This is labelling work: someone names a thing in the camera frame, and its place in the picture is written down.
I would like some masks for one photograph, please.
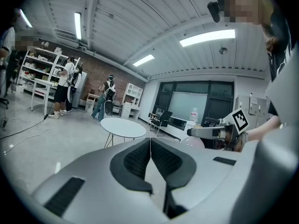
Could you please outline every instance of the fluorescent light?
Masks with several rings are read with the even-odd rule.
[[[219,40],[219,39],[228,39],[228,38],[235,38],[235,30],[222,30],[222,31],[215,31],[215,32],[208,32],[200,35],[196,35],[184,40],[181,40],[180,43],[183,47],[190,46],[200,42],[207,42],[212,40]]]
[[[75,28],[77,39],[81,40],[81,13],[75,13]]]
[[[145,62],[148,62],[148,61],[150,61],[152,59],[154,59],[154,57],[152,55],[148,55],[148,56],[142,58],[141,60],[139,60],[138,62],[134,63],[133,65],[134,66],[139,66],[139,65],[141,65],[141,64],[143,64]]]
[[[23,13],[22,9],[20,9],[21,12],[21,16],[24,19],[24,21],[27,23],[28,27],[32,28],[32,25],[30,24],[30,22],[28,21],[27,17],[25,16],[25,14]]]

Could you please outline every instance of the white ceiling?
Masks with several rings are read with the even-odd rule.
[[[215,0],[26,0],[22,6],[34,32],[49,41],[77,47],[74,12],[82,14],[82,43],[143,77],[180,73],[265,77],[268,58],[260,27],[214,23],[207,4]],[[19,27],[26,28],[20,20]],[[180,40],[234,28],[236,39],[183,48]],[[225,47],[228,53],[221,55]],[[134,67],[152,54],[155,59]]]

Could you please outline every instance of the brick wall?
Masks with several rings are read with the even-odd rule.
[[[74,56],[75,59],[80,57],[80,61],[83,63],[83,71],[87,73],[87,81],[84,87],[83,96],[81,97],[83,100],[87,99],[87,94],[90,93],[91,90],[95,90],[95,94],[98,94],[98,88],[107,81],[109,75],[115,76],[115,99],[120,102],[122,101],[127,83],[132,83],[142,89],[145,87],[144,81],[81,51],[52,42],[50,42],[47,49],[54,51],[56,47],[60,47],[62,49],[62,54],[65,56]]]

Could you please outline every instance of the white refrigerator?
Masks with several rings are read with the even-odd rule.
[[[86,79],[87,79],[87,73],[82,72],[82,78],[81,78],[79,86],[76,90],[76,94],[74,96],[73,103],[72,103],[72,107],[74,107],[74,108],[78,108],[78,106],[79,106],[79,102],[80,102],[81,96],[83,94]]]

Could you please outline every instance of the locker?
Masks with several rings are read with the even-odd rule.
[[[251,114],[248,114],[248,113],[246,113],[245,116],[246,116],[246,118],[248,119],[248,122],[249,122],[249,127],[248,127],[247,130],[254,129],[256,127],[257,116],[256,115],[251,115]]]
[[[248,113],[249,109],[249,96],[239,95],[235,99],[235,110],[242,108],[245,113]]]
[[[268,116],[264,116],[264,117],[258,116],[257,120],[256,120],[256,127],[258,128],[262,124],[266,123],[267,119],[268,119]]]
[[[260,117],[265,117],[267,114],[267,100],[257,98],[257,115]]]
[[[257,115],[258,113],[258,106],[257,106],[257,98],[250,97],[249,98],[249,114]]]

